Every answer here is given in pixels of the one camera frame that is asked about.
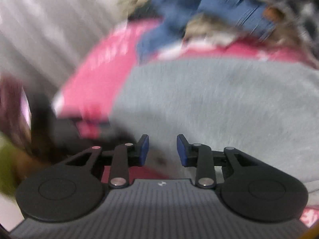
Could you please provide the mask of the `beige clothes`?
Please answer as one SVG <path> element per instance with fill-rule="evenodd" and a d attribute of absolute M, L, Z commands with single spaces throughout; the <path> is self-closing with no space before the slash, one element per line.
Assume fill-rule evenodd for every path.
<path fill-rule="evenodd" d="M 130 20 L 156 18 L 159 15 L 150 4 L 151 0 L 118 0 L 117 6 L 124 16 Z M 264 16 L 275 23 L 275 30 L 266 39 L 267 46 L 288 46 L 300 48 L 300 40 L 295 28 L 286 21 L 285 15 L 278 9 L 267 7 Z M 216 17 L 203 13 L 193 16 L 185 27 L 184 39 L 205 38 L 209 42 L 227 46 L 237 39 L 244 37 L 243 31 L 231 27 Z"/>

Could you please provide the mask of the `grey garment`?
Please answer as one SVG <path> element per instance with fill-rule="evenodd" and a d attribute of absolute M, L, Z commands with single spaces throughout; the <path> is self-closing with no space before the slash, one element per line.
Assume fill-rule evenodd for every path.
<path fill-rule="evenodd" d="M 174 178 L 183 134 L 220 151 L 235 147 L 299 179 L 318 205 L 318 71 L 299 63 L 184 58 L 133 68 L 110 121 L 147 134 L 146 165 Z"/>

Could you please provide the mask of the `blue denim jeans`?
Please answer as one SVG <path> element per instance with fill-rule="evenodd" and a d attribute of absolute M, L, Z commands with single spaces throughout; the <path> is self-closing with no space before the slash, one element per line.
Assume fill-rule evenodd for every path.
<path fill-rule="evenodd" d="M 196 14 L 217 17 L 259 39 L 266 39 L 275 28 L 263 15 L 267 6 L 257 0 L 151 0 L 151 4 L 163 22 L 140 37 L 136 45 L 140 62 L 181 40 L 187 23 Z"/>

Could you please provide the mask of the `pink floral bed sheet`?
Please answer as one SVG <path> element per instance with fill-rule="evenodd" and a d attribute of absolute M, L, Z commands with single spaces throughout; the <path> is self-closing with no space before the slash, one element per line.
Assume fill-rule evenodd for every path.
<path fill-rule="evenodd" d="M 184 58 L 238 58 L 263 62 L 299 63 L 307 66 L 303 55 L 293 49 L 271 49 L 254 41 L 242 40 L 220 48 L 203 39 L 177 42 L 155 54 L 149 61 L 137 61 L 135 45 L 145 31 L 155 27 L 155 21 L 142 21 L 118 26 L 89 53 L 77 72 L 55 96 L 53 106 L 61 117 L 83 117 L 80 131 L 85 136 L 97 136 L 102 130 L 93 121 L 110 120 L 112 106 L 133 68 L 159 61 Z M 132 171 L 132 178 L 152 177 L 148 167 Z M 318 205 L 307 204 L 302 221 L 312 225 L 318 219 Z"/>

